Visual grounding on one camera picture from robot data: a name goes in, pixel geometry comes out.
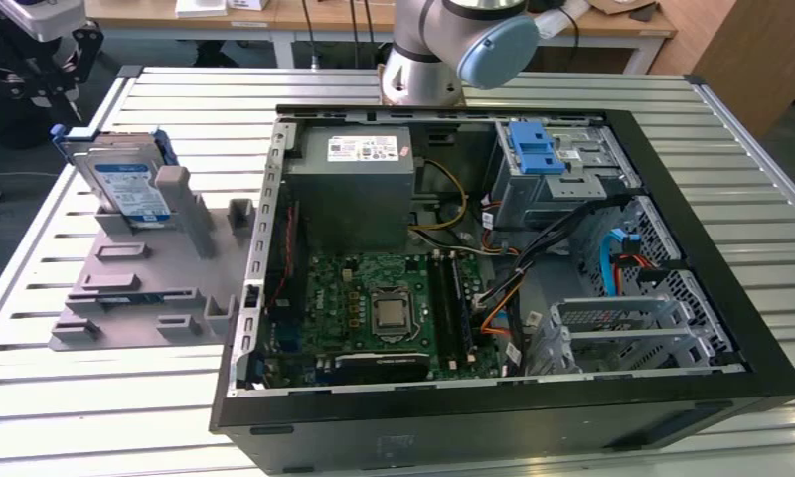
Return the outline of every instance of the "white table leg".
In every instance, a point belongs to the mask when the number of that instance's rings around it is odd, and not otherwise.
[[[641,37],[638,39],[639,46],[625,66],[625,75],[646,75],[649,73],[665,40],[663,37]]]
[[[295,53],[292,51],[295,32],[275,30],[271,32],[271,41],[275,44],[278,68],[292,69],[295,67]]]

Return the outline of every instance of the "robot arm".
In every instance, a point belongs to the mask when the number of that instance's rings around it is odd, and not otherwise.
[[[402,0],[383,97],[399,105],[454,105],[462,81],[492,89],[527,65],[539,33],[526,0]]]

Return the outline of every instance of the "metal table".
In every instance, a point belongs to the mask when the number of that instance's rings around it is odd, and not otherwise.
[[[375,103],[371,72],[147,68],[119,78],[95,125],[167,130],[209,207],[259,201],[278,103]],[[470,105],[634,111],[795,365],[795,187],[705,86],[678,77],[530,74]],[[0,278],[0,475],[257,475],[207,431],[220,346],[55,353],[47,343],[91,250],[97,199],[68,167]],[[396,473],[795,475],[795,401],[659,452]]]

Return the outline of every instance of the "blue hard drive label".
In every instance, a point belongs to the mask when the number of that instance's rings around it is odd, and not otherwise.
[[[137,227],[163,227],[163,222],[171,219],[171,209],[149,182],[152,172],[147,164],[96,164],[95,169],[120,213]]]

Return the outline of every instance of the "white box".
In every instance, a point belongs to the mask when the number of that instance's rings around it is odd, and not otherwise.
[[[244,10],[264,10],[271,0],[227,0],[229,8]]]
[[[225,0],[176,0],[176,18],[220,17],[227,15]]]

